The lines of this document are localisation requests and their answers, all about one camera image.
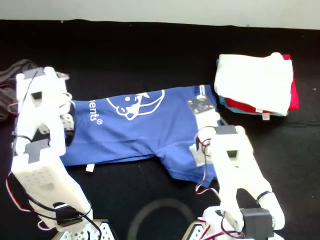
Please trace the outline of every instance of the sleeve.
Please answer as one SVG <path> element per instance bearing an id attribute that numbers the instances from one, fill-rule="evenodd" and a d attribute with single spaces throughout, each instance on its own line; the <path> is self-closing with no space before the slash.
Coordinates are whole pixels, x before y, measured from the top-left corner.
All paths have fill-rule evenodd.
<path id="1" fill-rule="evenodd" d="M 189 146 L 193 143 L 193 140 L 176 142 L 161 148 L 156 155 L 174 179 L 200 183 L 206 170 L 203 186 L 208 187 L 213 179 L 217 179 L 214 166 L 208 164 L 207 168 L 205 166 L 197 167 L 189 150 Z"/>

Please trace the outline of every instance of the folded clothes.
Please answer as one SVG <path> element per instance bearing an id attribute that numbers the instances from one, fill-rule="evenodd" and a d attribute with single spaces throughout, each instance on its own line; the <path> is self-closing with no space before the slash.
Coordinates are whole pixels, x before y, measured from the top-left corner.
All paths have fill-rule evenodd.
<path id="1" fill-rule="evenodd" d="M 293 67 L 280 53 L 267 57 L 221 54 L 214 90 L 223 97 L 286 116 L 291 102 Z"/>
<path id="2" fill-rule="evenodd" d="M 283 54 L 282 57 L 284 60 L 291 59 L 289 54 Z M 298 97 L 298 93 L 297 93 L 294 72 L 293 72 L 292 79 L 293 80 L 292 80 L 292 84 L 291 84 L 291 101 L 290 101 L 290 106 L 288 109 L 289 112 L 292 112 L 292 111 L 299 109 L 299 97 Z M 254 115 L 262 114 L 262 113 L 257 113 L 256 108 L 253 106 L 250 106 L 250 105 L 242 103 L 242 102 L 235 101 L 235 100 L 227 98 L 227 97 L 224 98 L 224 97 L 220 96 L 219 100 L 222 105 L 224 105 L 226 108 L 228 108 L 229 110 L 231 110 L 234 113 L 254 114 Z M 279 115 L 277 113 L 265 111 L 265 110 L 263 110 L 262 112 L 269 113 L 270 115 L 277 115 L 277 116 Z"/>
<path id="3" fill-rule="evenodd" d="M 210 85 L 204 89 L 216 106 Z M 189 86 L 75 101 L 75 136 L 61 160 L 71 166 L 157 156 L 173 178 L 199 183 L 205 167 L 196 166 L 189 150 L 198 128 L 188 106 L 199 94 L 200 86 Z M 215 178 L 210 164 L 204 186 Z"/>

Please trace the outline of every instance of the dark gray garment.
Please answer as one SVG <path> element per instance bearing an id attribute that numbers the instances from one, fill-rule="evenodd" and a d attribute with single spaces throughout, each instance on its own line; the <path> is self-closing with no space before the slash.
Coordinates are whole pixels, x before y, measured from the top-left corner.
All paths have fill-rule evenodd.
<path id="1" fill-rule="evenodd" d="M 12 64 L 7 70 L 0 71 L 0 123 L 11 114 L 8 111 L 8 105 L 16 101 L 16 75 L 37 67 L 33 61 L 22 59 Z M 17 106 L 12 106 L 10 111 L 16 112 Z"/>

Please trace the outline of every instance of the cartoon face logo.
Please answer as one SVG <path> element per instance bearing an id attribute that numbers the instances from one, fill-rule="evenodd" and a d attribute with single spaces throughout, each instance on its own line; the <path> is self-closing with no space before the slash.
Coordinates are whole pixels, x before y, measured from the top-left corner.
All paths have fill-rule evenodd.
<path id="1" fill-rule="evenodd" d="M 107 97 L 107 102 L 120 116 L 131 121 L 140 115 L 152 114 L 165 97 L 165 90 L 143 92 L 131 95 Z"/>

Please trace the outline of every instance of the folded white shirt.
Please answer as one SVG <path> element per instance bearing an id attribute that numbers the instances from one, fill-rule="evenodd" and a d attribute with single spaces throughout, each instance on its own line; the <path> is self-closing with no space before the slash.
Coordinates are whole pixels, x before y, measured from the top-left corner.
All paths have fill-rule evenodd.
<path id="1" fill-rule="evenodd" d="M 293 74 L 292 61 L 284 60 L 278 52 L 267 57 L 220 54 L 214 90 L 257 110 L 286 116 Z"/>

